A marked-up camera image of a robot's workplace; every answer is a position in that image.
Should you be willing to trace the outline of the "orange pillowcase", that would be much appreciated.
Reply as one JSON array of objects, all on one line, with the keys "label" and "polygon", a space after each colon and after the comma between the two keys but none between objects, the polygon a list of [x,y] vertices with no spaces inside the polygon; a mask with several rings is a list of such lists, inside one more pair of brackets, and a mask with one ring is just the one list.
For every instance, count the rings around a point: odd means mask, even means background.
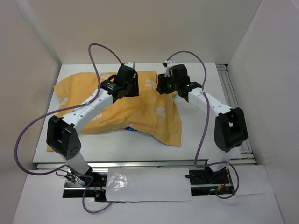
[{"label": "orange pillowcase", "polygon": [[[180,146],[182,123],[173,97],[175,93],[160,95],[156,92],[157,73],[138,73],[138,97],[123,97],[100,112],[82,130],[94,134],[108,130],[132,128],[155,137],[169,146]],[[81,72],[70,75],[54,86],[59,108],[83,103],[96,90],[95,73]]]}]

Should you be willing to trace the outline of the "aluminium mounting rail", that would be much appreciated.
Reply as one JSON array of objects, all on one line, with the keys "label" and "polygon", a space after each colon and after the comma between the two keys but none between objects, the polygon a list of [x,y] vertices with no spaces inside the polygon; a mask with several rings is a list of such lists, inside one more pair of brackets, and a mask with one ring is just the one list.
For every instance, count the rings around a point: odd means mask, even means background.
[{"label": "aluminium mounting rail", "polygon": [[[38,170],[50,171],[58,168],[55,173],[58,176],[67,176],[66,188],[68,190],[75,190],[75,186],[82,186],[85,188],[88,181],[82,181],[79,177],[73,174],[72,171],[66,167],[61,167],[58,163],[38,164]],[[189,168],[190,170],[203,169],[194,166],[192,161],[141,161],[141,162],[99,162],[89,163],[96,177],[89,185],[89,190],[95,193],[103,193],[107,183],[107,174],[109,168]]]}]

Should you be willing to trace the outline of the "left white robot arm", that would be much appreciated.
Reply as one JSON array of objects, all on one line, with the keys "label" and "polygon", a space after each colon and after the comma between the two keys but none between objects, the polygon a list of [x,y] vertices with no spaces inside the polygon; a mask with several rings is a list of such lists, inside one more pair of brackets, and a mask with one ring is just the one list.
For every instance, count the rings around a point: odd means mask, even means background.
[{"label": "left white robot arm", "polygon": [[62,117],[52,116],[48,121],[46,143],[77,172],[75,180],[81,186],[92,182],[92,169],[84,160],[79,134],[83,128],[104,109],[123,97],[139,95],[138,74],[134,62],[122,65],[113,80],[105,80],[100,91],[95,91],[84,106]]}]

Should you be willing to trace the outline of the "white cover plate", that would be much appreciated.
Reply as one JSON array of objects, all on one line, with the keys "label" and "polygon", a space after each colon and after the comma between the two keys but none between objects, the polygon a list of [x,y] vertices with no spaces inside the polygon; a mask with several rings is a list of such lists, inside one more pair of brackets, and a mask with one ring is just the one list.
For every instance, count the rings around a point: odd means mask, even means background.
[{"label": "white cover plate", "polygon": [[187,168],[111,168],[108,202],[184,202],[192,199]]}]

